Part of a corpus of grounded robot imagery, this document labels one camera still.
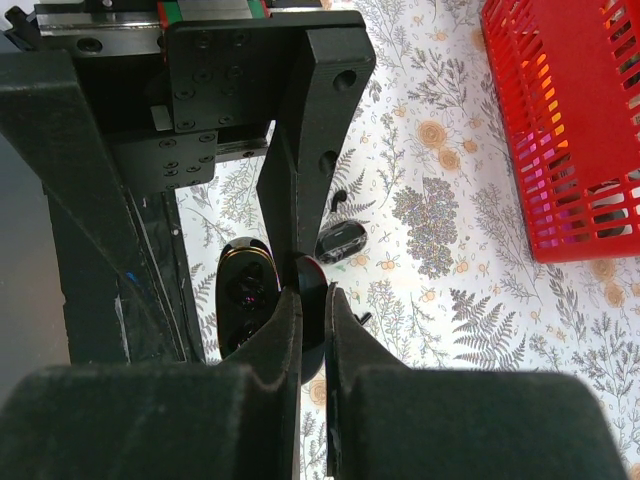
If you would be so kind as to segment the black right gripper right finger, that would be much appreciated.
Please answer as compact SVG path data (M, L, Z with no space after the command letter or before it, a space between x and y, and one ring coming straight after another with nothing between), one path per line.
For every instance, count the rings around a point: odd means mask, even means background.
M327 472L336 479L623 479L588 388L564 374L412 369L331 285Z

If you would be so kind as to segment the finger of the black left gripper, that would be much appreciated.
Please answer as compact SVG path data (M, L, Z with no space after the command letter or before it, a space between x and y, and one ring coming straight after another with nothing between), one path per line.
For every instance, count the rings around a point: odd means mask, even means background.
M200 362L172 134L144 96L158 58L1 58L1 131L43 185L74 363Z
M295 258L315 248L337 160L375 67L363 27L302 37L257 184L279 280L296 283Z

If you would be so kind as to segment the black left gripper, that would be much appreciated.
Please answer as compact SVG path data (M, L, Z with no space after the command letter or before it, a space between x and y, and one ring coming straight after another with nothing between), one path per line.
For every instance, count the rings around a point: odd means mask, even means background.
M181 141L181 187L210 181L219 163L266 153L306 31L366 30L360 14L318 1L38 1L1 17L4 38L23 51L158 58L145 112L153 133Z

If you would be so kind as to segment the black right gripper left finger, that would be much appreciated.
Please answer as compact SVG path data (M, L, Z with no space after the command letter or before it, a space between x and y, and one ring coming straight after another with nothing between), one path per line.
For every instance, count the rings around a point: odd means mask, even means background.
M75 365L24 378L1 410L5 479L296 479L302 307L291 289L214 366Z

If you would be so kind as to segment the glossy black earbud charging case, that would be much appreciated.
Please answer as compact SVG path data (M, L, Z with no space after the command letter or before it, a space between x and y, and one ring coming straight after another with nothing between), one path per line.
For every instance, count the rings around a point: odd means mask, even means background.
M328 281L310 256L295 259L303 311L301 382L308 383L324 360L325 298ZM276 266L267 245L240 237L223 248L216 272L216 322L220 355L234 353L273 315L280 296Z

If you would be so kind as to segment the plastic-wrapped black earbud case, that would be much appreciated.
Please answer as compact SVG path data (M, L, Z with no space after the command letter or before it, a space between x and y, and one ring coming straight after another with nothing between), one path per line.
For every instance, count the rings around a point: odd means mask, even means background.
M355 220L346 220L319 233L314 256L321 264L336 264L362 251L367 241L364 226Z

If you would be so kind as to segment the floral patterned table mat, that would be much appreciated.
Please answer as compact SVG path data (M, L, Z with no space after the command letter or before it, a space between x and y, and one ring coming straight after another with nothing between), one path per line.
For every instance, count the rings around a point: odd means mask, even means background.
M639 475L639 262L530 254L479 1L329 1L363 15L378 64L324 222L368 242L326 268L367 329L415 368L536 370L593 390Z

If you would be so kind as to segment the red plastic shopping basket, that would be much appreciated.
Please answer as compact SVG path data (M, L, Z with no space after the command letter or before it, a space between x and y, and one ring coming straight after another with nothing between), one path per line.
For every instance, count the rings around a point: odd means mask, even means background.
M639 252L639 5L489 1L487 55L533 257Z

